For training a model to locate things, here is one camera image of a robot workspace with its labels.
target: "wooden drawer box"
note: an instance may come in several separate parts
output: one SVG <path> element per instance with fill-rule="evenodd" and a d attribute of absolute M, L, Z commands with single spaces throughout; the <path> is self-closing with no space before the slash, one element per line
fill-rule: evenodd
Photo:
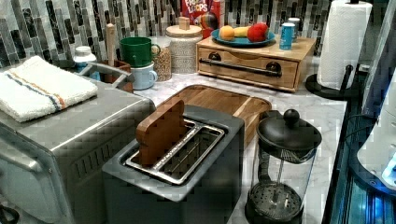
<path fill-rule="evenodd" d="M 230 48 L 211 37 L 197 43 L 198 73 L 248 84 L 296 91 L 309 65 L 315 39 L 299 38 L 292 50 L 279 49 L 279 37 L 270 46 L 255 49 Z"/>

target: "red apple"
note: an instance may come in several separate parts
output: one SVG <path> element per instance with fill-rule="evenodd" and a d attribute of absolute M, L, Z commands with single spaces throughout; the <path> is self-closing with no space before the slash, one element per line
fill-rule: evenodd
<path fill-rule="evenodd" d="M 263 22 L 252 25 L 247 30 L 247 39 L 250 42 L 262 42 L 267 39 L 268 26 Z"/>

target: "french press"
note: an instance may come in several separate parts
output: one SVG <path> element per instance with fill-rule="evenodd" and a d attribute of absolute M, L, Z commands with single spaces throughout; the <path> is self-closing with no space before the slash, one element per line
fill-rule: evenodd
<path fill-rule="evenodd" d="M 302 223 L 303 199 L 321 142 L 314 126 L 289 109 L 264 113 L 259 136 L 259 183 L 247 196 L 245 215 L 250 224 Z"/>

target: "paper towel holder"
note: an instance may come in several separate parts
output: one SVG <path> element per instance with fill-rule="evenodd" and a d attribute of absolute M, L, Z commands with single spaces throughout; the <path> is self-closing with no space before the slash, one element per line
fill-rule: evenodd
<path fill-rule="evenodd" d="M 347 89 L 347 83 L 349 81 L 352 70 L 352 65 L 349 64 L 346 66 L 346 72 L 340 90 L 335 90 L 320 85 L 317 80 L 317 74 L 314 74 L 306 79 L 305 87 L 307 90 L 314 93 L 315 95 L 331 100 L 344 101 L 345 99 L 357 97 L 360 93 L 359 88 L 356 89 L 352 85 L 350 88 Z"/>

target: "canister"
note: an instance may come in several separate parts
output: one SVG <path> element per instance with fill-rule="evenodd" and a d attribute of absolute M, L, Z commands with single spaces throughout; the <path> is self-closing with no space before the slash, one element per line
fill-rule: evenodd
<path fill-rule="evenodd" d="M 92 54 L 91 48 L 89 46 L 80 46 L 80 47 L 76 47 L 73 61 L 75 62 L 77 72 L 79 73 L 87 66 L 87 63 L 96 63 L 96 56 Z M 90 78 L 99 81 L 101 80 L 98 72 L 92 73 L 90 75 Z"/>
<path fill-rule="evenodd" d="M 181 22 L 166 28 L 166 35 L 171 38 L 172 73 L 195 73 L 196 43 L 202 40 L 202 28 Z"/>
<path fill-rule="evenodd" d="M 152 58 L 154 62 L 154 71 L 158 75 L 157 81 L 166 81 L 172 77 L 172 69 L 171 69 L 171 51 L 170 44 L 171 39 L 167 36 L 154 36 L 150 37 L 151 43 L 160 46 L 161 52 Z"/>

